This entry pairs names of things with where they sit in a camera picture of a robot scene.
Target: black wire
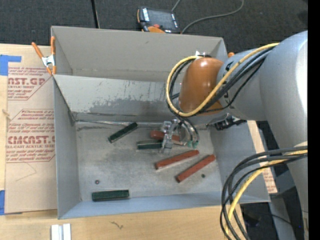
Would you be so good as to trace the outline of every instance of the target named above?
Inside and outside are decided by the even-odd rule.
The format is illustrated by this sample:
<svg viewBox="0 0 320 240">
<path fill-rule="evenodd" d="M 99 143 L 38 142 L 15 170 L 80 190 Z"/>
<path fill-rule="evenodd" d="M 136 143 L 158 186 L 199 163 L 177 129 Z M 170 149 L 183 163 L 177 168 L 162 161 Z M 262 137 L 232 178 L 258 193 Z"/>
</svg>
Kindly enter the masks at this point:
<svg viewBox="0 0 320 240">
<path fill-rule="evenodd" d="M 257 157 L 265 156 L 266 154 L 272 155 L 272 154 L 274 154 L 274 153 L 279 153 L 280 151 L 289 152 L 289 151 L 296 151 L 296 150 L 303 150 L 303 149 L 306 149 L 306 147 L 304 146 L 304 147 L 285 148 L 285 149 L 278 149 L 278 150 L 267 151 L 267 152 L 263 152 L 263 153 L 259 153 L 259 154 L 252 155 L 252 156 L 246 158 L 245 160 L 243 160 L 242 162 L 240 162 L 240 163 L 237 165 L 237 167 L 233 170 L 233 172 L 231 173 L 231 175 L 228 177 L 225 185 L 223 186 L 223 190 L 222 190 L 221 202 L 222 202 L 224 205 L 223 205 L 223 209 L 222 209 L 222 211 L 221 211 L 221 214 L 223 213 L 224 217 L 226 218 L 226 222 L 228 221 L 227 210 L 226 210 L 226 208 L 225 208 L 226 203 L 227 203 L 229 200 L 230 200 L 230 202 L 232 202 L 232 200 L 233 200 L 232 194 L 233 194 L 234 191 L 236 190 L 236 188 L 237 188 L 237 186 L 239 185 L 239 183 L 241 182 L 241 180 L 243 180 L 243 179 L 245 178 L 245 176 L 248 175 L 250 172 L 246 173 L 245 176 L 243 176 L 243 177 L 238 181 L 238 183 L 236 184 L 236 186 L 233 188 L 233 191 L 231 191 L 231 194 L 230 194 L 230 195 L 228 196 L 228 198 L 225 200 L 225 195 L 226 195 L 226 191 L 227 191 L 227 184 L 228 184 L 228 182 L 229 182 L 229 186 L 230 186 L 230 184 L 232 185 L 233 177 L 235 176 L 235 174 L 238 173 L 238 171 L 240 171 L 240 170 L 242 170 L 242 169 L 244 169 L 244 168 L 246 168 L 246 167 L 248 167 L 248 166 L 251 166 L 251 165 L 253 165 L 253 164 L 260 163 L 260 162 L 262 162 L 262 161 L 264 161 L 264 160 L 266 160 L 266 161 L 273 161 L 273 160 L 283 159 L 284 157 L 281 157 L 281 158 L 279 158 L 279 157 L 268 157 L 268 158 L 264 158 L 264 159 L 259 159 L 258 161 L 251 161 L 251 162 L 248 163 L 248 164 L 245 164 L 246 162 L 249 162 L 250 160 L 255 159 L 255 158 L 257 158 Z M 297 160 L 297 159 L 301 159 L 301 158 L 303 158 L 302 155 L 290 155 L 290 156 L 286 157 L 285 159 L 292 161 L 292 160 L 294 160 L 294 159 Z M 257 169 L 254 169 L 252 172 L 258 170 L 259 168 L 261 169 L 261 168 L 263 168 L 263 167 L 258 167 Z M 234 217 L 238 217 L 236 211 L 233 213 L 233 215 L 235 215 Z M 221 220 L 220 223 L 221 223 L 221 225 L 222 225 L 222 227 L 223 227 L 222 217 L 220 218 L 220 220 Z M 240 221 L 237 221 L 237 224 L 239 225 L 239 228 L 240 228 L 241 232 L 242 232 L 242 233 L 245 233 L 245 234 L 243 234 L 243 235 L 244 235 L 245 237 L 247 237 L 248 235 L 247 235 L 247 233 L 245 232 L 245 230 L 243 229 L 242 224 L 240 223 Z"/>
<path fill-rule="evenodd" d="M 252 72 L 251 75 L 249 75 L 249 77 L 243 82 L 243 84 L 239 87 L 239 89 L 236 91 L 236 93 L 234 94 L 232 100 L 228 103 L 228 105 L 221 107 L 221 108 L 215 108 L 215 109 L 210 109 L 210 110 L 206 110 L 206 111 L 199 111 L 197 113 L 197 115 L 199 114 L 205 114 L 205 113 L 210 113 L 210 112 L 215 112 L 215 111 L 220 111 L 220 110 L 224 110 L 226 108 L 228 108 L 229 106 L 232 105 L 232 103 L 235 101 L 236 97 L 238 96 L 238 94 L 240 93 L 240 91 L 243 89 L 243 87 L 245 87 L 245 85 L 249 82 L 249 80 L 254 76 L 254 74 L 260 69 L 262 63 L 264 62 L 264 60 L 262 60 L 260 63 L 260 65 Z"/>
<path fill-rule="evenodd" d="M 174 76 L 172 77 L 171 81 L 170 81 L 170 88 L 169 88 L 169 97 L 170 97 L 170 100 L 172 102 L 173 100 L 173 90 L 174 90 L 174 85 L 175 85 L 175 82 L 177 80 L 177 77 L 179 75 L 179 73 L 184 69 L 184 67 L 189 64 L 190 62 L 193 62 L 195 59 L 191 59 L 191 60 L 187 60 L 185 61 L 184 63 L 180 64 L 179 67 L 175 70 L 174 72 Z"/>
<path fill-rule="evenodd" d="M 268 216 L 272 216 L 272 217 L 278 218 L 278 219 L 282 220 L 283 222 L 288 223 L 293 228 L 301 229 L 300 225 L 292 224 L 290 221 L 286 220 L 285 218 L 282 218 L 281 216 L 275 215 L 273 213 L 266 213 L 266 212 L 258 212 L 258 213 L 261 214 L 261 215 L 268 215 Z"/>
<path fill-rule="evenodd" d="M 228 104 L 227 106 L 223 107 L 223 108 L 216 108 L 216 109 L 211 109 L 211 110 L 206 110 L 209 107 L 211 107 L 214 103 L 216 103 L 223 95 L 225 95 L 231 87 L 233 87 L 246 73 L 248 73 L 252 68 L 254 68 L 255 66 L 259 65 L 258 68 L 261 67 L 261 64 L 263 63 L 263 61 L 266 59 L 267 54 L 269 51 L 271 51 L 273 49 L 273 47 L 268 48 L 266 50 L 263 50 L 262 52 L 258 53 L 256 56 L 254 56 L 252 59 L 250 59 L 240 70 L 237 71 L 237 73 L 232 77 L 232 79 L 229 80 L 229 82 L 214 96 L 214 98 L 208 102 L 198 113 L 196 113 L 194 116 L 199 115 L 199 114 L 203 114 L 203 113 L 208 113 L 208 112 L 214 112 L 214 111 L 220 111 L 223 110 L 227 107 L 229 107 L 231 105 Z M 239 88 L 240 90 L 247 84 L 249 80 L 247 79 L 245 81 L 244 84 L 241 85 L 241 87 Z"/>
</svg>

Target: dark green block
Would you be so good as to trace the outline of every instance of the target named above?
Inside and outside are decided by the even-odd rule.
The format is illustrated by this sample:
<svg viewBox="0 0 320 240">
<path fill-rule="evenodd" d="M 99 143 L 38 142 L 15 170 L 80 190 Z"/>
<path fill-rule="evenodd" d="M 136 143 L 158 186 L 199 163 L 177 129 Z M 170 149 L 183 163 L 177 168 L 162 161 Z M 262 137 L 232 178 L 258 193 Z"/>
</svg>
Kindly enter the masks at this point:
<svg viewBox="0 0 320 240">
<path fill-rule="evenodd" d="M 99 191 L 92 193 L 92 201 L 109 201 L 117 199 L 127 199 L 129 198 L 129 190 L 112 190 L 112 191 Z"/>
</svg>

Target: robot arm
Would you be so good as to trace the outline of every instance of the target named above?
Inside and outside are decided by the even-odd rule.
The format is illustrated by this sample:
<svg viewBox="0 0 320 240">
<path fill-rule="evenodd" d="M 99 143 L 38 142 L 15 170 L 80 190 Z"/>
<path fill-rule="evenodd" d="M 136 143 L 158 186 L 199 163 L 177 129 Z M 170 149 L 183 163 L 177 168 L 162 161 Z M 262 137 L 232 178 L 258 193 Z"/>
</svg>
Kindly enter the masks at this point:
<svg viewBox="0 0 320 240">
<path fill-rule="evenodd" d="M 210 115 L 218 122 L 224 114 L 268 121 L 280 148 L 308 145 L 307 75 L 305 31 L 279 44 L 238 53 L 225 62 L 196 59 L 184 75 L 176 106 L 170 104 L 168 93 L 167 100 L 176 115 L 191 120 Z M 301 203 L 305 239 L 309 239 L 308 159 L 288 167 Z"/>
</svg>

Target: black cable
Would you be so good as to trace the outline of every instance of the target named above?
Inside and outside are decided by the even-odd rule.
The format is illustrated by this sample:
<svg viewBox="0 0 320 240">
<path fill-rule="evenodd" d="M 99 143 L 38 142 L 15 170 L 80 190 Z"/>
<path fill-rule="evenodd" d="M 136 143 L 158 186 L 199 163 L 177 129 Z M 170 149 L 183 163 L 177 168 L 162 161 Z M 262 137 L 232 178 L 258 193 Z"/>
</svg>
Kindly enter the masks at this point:
<svg viewBox="0 0 320 240">
<path fill-rule="evenodd" d="M 174 85 L 176 83 L 176 80 L 178 78 L 179 73 L 184 69 L 184 67 L 189 64 L 190 62 L 193 62 L 195 59 L 191 59 L 191 60 L 187 60 L 184 63 L 182 63 L 181 65 L 179 65 L 179 67 L 177 68 L 177 70 L 174 72 L 174 75 L 170 81 L 170 88 L 169 88 L 169 97 L 170 100 L 173 100 L 173 90 L 174 90 Z"/>
<path fill-rule="evenodd" d="M 291 156 L 289 157 L 289 159 L 287 159 L 286 161 L 283 161 L 283 162 L 281 162 L 281 163 L 279 163 L 279 164 L 271 164 L 270 167 L 271 167 L 271 166 L 275 166 L 275 165 L 283 165 L 283 164 L 291 163 L 291 162 L 293 162 L 293 161 L 297 161 L 297 160 L 300 160 L 300 159 L 305 158 L 305 157 L 306 157 L 305 154 L 299 154 L 299 155 L 296 155 L 296 156 L 291 155 Z M 251 170 L 251 171 L 247 172 L 246 174 L 244 174 L 244 175 L 237 181 L 237 183 L 236 183 L 233 187 L 232 187 L 232 181 L 229 183 L 229 185 L 228 185 L 228 186 L 229 186 L 228 192 L 229 192 L 230 194 L 228 195 L 228 197 L 227 197 L 227 199 L 226 199 L 225 202 L 228 202 L 228 201 L 229 201 L 230 203 L 233 202 L 233 200 L 234 200 L 234 199 L 233 199 L 233 194 L 235 193 L 235 191 L 236 191 L 237 187 L 239 186 L 239 184 L 245 179 L 245 177 L 246 177 L 247 175 L 253 173 L 254 171 L 257 171 L 257 169 Z M 240 220 L 239 220 L 237 211 L 233 211 L 233 216 L 234 216 L 234 218 L 236 219 L 236 222 L 237 222 L 237 224 L 238 224 L 241 232 L 242 232 L 242 233 L 244 232 L 243 235 L 244 235 L 244 236 L 247 235 L 245 229 L 243 228 L 243 226 L 242 226 L 242 224 L 241 224 L 241 222 L 240 222 Z"/>
<path fill-rule="evenodd" d="M 306 146 L 302 146 L 302 147 L 294 147 L 294 148 L 283 148 L 283 149 L 277 149 L 277 150 L 271 150 L 271 151 L 266 151 L 266 152 L 262 152 L 262 153 L 258 153 L 258 154 L 254 154 L 254 155 L 251 155 L 249 157 L 247 157 L 246 159 L 244 159 L 243 161 L 241 161 L 236 167 L 235 169 L 233 170 L 233 172 L 229 175 L 228 179 L 226 180 L 224 186 L 223 186 L 223 190 L 222 190 L 222 195 L 221 195 L 221 202 L 222 203 L 226 203 L 227 201 L 225 201 L 225 195 L 226 195 L 226 191 L 227 191 L 227 185 L 229 182 L 232 182 L 233 180 L 233 177 L 236 173 L 238 173 L 238 171 L 242 170 L 242 168 L 245 168 L 247 166 L 251 166 L 252 164 L 249 164 L 249 165 L 245 165 L 247 162 L 250 162 L 251 160 L 254 160 L 254 159 L 257 159 L 259 157 L 263 157 L 263 156 L 271 156 L 271 155 L 278 155 L 279 157 L 282 156 L 282 155 L 279 155 L 278 153 L 284 153 L 284 152 L 293 152 L 293 151 L 299 151 L 299 150 L 304 150 L 304 149 L 307 149 L 308 147 Z"/>
<path fill-rule="evenodd" d="M 267 158 L 262 158 L 262 159 L 259 159 L 258 161 L 251 161 L 250 163 L 248 163 L 248 165 L 243 165 L 242 166 L 242 168 L 240 168 L 239 169 L 239 171 L 241 171 L 241 170 L 243 170 L 244 168 L 246 168 L 246 167 L 249 167 L 249 166 L 251 166 L 251 165 L 254 165 L 254 164 L 259 164 L 259 163 L 261 163 L 261 162 L 270 162 L 270 161 L 274 161 L 274 160 L 287 160 L 287 161 L 293 161 L 293 160 L 298 160 L 298 159 L 301 159 L 301 158 L 303 158 L 303 155 L 290 155 L 290 156 L 287 156 L 287 157 L 281 157 L 281 158 L 279 158 L 279 157 L 267 157 Z M 243 177 L 241 177 L 241 179 L 237 182 L 237 184 L 235 185 L 235 187 L 232 189 L 232 192 L 229 194 L 229 196 L 227 197 L 227 199 L 226 200 L 224 200 L 223 198 L 221 198 L 221 202 L 223 202 L 223 207 L 222 207 L 222 213 L 223 213 L 223 215 L 224 215 L 224 219 L 225 219 L 225 221 L 226 221 L 226 223 L 227 223 L 227 225 L 228 225 L 228 228 L 232 228 L 232 225 L 231 225 L 231 222 L 229 221 L 229 218 L 228 218 L 228 214 L 227 214 L 227 209 L 226 209 L 226 204 L 227 204 L 227 202 L 228 201 L 230 201 L 230 202 L 232 202 L 232 195 L 234 194 L 234 192 L 235 192 L 235 190 L 236 190 L 236 188 L 238 187 L 238 185 L 241 183 L 241 181 L 248 175 L 248 174 L 250 174 L 250 173 L 252 173 L 252 172 L 254 172 L 254 171 L 257 171 L 257 170 L 259 170 L 259 169 L 263 169 L 263 168 L 265 168 L 264 166 L 260 166 L 260 167 L 258 167 L 258 168 L 255 168 L 254 170 L 252 170 L 252 171 L 250 171 L 250 172 L 247 172 Z M 225 196 L 226 195 L 226 185 L 223 187 L 223 190 L 222 190 L 222 194 L 224 194 L 223 196 Z M 243 234 L 243 236 L 245 236 L 246 238 L 248 238 L 248 235 L 247 235 L 247 233 L 245 233 L 245 230 L 244 230 L 244 228 L 242 227 L 242 225 L 241 225 L 241 222 L 240 222 L 240 220 L 239 221 L 237 221 L 237 224 L 238 224 L 238 226 L 239 226 L 239 228 L 240 228 L 240 230 L 241 230 L 241 232 L 242 232 L 242 234 Z M 232 232 L 232 234 L 234 235 L 234 237 L 236 238 L 236 239 L 238 239 L 237 238 L 237 233 L 233 230 L 233 228 L 231 229 L 230 228 L 230 231 Z"/>
<path fill-rule="evenodd" d="M 223 95 L 225 95 L 231 87 L 233 87 L 246 73 L 248 73 L 251 69 L 253 69 L 258 64 L 261 64 L 268 55 L 267 53 L 271 51 L 273 47 L 270 47 L 268 49 L 265 49 L 261 52 L 259 52 L 257 55 L 255 55 L 253 58 L 251 58 L 247 63 L 245 63 L 244 66 L 242 66 L 236 74 L 229 80 L 229 82 L 213 97 L 211 101 L 209 101 L 198 113 L 203 114 L 204 112 L 207 113 L 209 111 L 205 111 L 209 107 L 211 107 L 214 103 L 216 103 Z"/>
<path fill-rule="evenodd" d="M 273 213 L 266 213 L 266 212 L 258 212 L 258 213 L 261 214 L 261 215 L 268 215 L 268 216 L 272 216 L 272 217 L 278 218 L 278 219 L 282 220 L 283 222 L 289 224 L 293 228 L 301 229 L 300 225 L 292 224 L 290 221 L 286 220 L 285 218 L 282 218 L 281 216 L 275 215 Z"/>
<path fill-rule="evenodd" d="M 226 108 L 228 108 L 229 106 L 232 105 L 232 103 L 235 101 L 236 97 L 238 96 L 238 94 L 240 93 L 240 91 L 243 89 L 243 87 L 245 87 L 245 85 L 249 82 L 249 80 L 254 76 L 254 74 L 260 69 L 262 63 L 264 62 L 264 59 L 260 61 L 260 65 L 258 65 L 258 67 L 253 71 L 253 73 L 251 75 L 249 75 L 249 77 L 243 82 L 243 84 L 239 87 L 239 89 L 236 91 L 236 93 L 234 94 L 232 100 L 228 103 L 228 105 L 221 107 L 221 108 L 216 108 L 216 109 L 210 109 L 210 110 L 206 110 L 206 111 L 200 111 L 198 112 L 196 115 L 199 114 L 205 114 L 205 113 L 210 113 L 210 112 L 215 112 L 215 111 L 220 111 L 220 110 L 224 110 Z"/>
<path fill-rule="evenodd" d="M 267 157 L 267 159 L 264 158 L 264 159 L 259 159 L 259 160 L 257 160 L 257 161 L 251 161 L 251 162 L 248 163 L 248 164 L 245 164 L 246 162 L 249 162 L 250 160 L 253 160 L 253 159 L 258 158 L 258 157 L 261 157 L 261 156 L 265 156 L 266 154 L 272 155 L 272 154 L 274 154 L 274 153 L 279 153 L 280 151 L 281 151 L 281 152 L 291 152 L 291 151 L 304 150 L 304 149 L 306 149 L 305 146 L 304 146 L 304 147 L 285 148 L 285 149 L 278 149 L 278 150 L 267 151 L 267 152 L 263 152 L 263 153 L 259 153 L 259 154 L 252 155 L 252 156 L 246 158 L 245 160 L 243 160 L 242 162 L 240 162 L 240 163 L 237 165 L 237 167 L 233 170 L 233 172 L 231 173 L 231 175 L 228 177 L 226 183 L 225 183 L 224 186 L 223 186 L 222 197 L 221 197 L 221 202 L 224 204 L 223 209 L 222 209 L 222 211 L 221 211 L 221 212 L 223 213 L 223 215 L 228 218 L 227 211 L 226 211 L 226 209 L 225 209 L 225 205 L 226 205 L 227 201 L 229 201 L 229 199 L 230 199 L 230 202 L 232 202 L 232 199 L 233 199 L 233 198 L 232 198 L 232 194 L 234 193 L 236 187 L 239 185 L 239 183 L 241 182 L 241 180 L 243 180 L 244 177 L 245 177 L 245 176 L 243 176 L 243 177 L 241 178 L 241 180 L 238 181 L 239 183 L 233 188 L 233 192 L 228 196 L 227 200 L 225 200 L 225 195 L 226 195 L 226 191 L 227 191 L 227 187 L 226 187 L 226 186 L 227 186 L 228 182 L 229 182 L 229 184 L 232 185 L 233 177 L 234 177 L 234 175 L 235 175 L 236 173 L 238 173 L 238 171 L 240 171 L 240 170 L 242 170 L 242 169 L 244 169 L 244 168 L 246 168 L 246 167 L 249 167 L 249 166 L 251 166 L 251 165 L 253 165 L 253 164 L 260 163 L 260 162 L 262 162 L 263 160 L 272 161 L 272 160 L 283 159 L 284 157 L 282 157 L 282 158 L 278 158 L 278 157 Z M 297 160 L 297 159 L 301 159 L 301 158 L 303 158 L 303 156 L 301 156 L 301 155 L 298 155 L 298 156 L 290 155 L 290 156 L 285 157 L 285 158 L 286 158 L 287 160 L 292 161 L 292 160 L 294 160 L 294 159 L 296 159 L 296 160 Z M 245 230 L 243 229 L 240 221 L 238 221 L 237 223 L 238 223 L 238 225 L 239 225 L 242 233 L 245 232 Z"/>
</svg>

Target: black device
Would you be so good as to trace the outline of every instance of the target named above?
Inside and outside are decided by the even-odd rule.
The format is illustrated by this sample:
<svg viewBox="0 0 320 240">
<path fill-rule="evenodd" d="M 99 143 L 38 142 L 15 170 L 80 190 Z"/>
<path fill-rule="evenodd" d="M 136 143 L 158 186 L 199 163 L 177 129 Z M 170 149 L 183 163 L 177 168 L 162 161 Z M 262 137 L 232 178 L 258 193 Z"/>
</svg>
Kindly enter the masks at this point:
<svg viewBox="0 0 320 240">
<path fill-rule="evenodd" d="M 138 8 L 137 20 L 145 32 L 181 33 L 176 15 L 171 10 L 141 6 Z"/>
</svg>

